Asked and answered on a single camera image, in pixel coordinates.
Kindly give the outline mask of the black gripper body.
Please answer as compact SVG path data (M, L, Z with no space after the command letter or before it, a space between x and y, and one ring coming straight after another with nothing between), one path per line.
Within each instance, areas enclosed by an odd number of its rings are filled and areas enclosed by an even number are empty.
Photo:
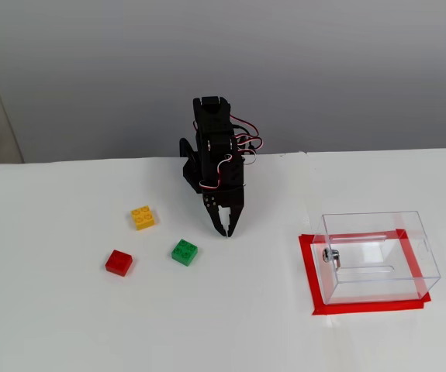
M243 158L225 153L202 162L202 193L217 193L223 208L242 208L244 205Z

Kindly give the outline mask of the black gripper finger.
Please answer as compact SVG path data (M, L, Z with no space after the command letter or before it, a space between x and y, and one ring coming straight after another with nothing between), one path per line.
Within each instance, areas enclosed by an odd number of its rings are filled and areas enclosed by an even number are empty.
M229 210L229 224L228 224L228 230L227 230L227 236L231 237L237 227L237 223L239 221L241 212L243 211L242 208L230 208Z
M209 213L209 217L213 223L214 228L221 236L226 236L226 230L221 222L219 206L220 197L217 193L203 193L202 199L206 211Z

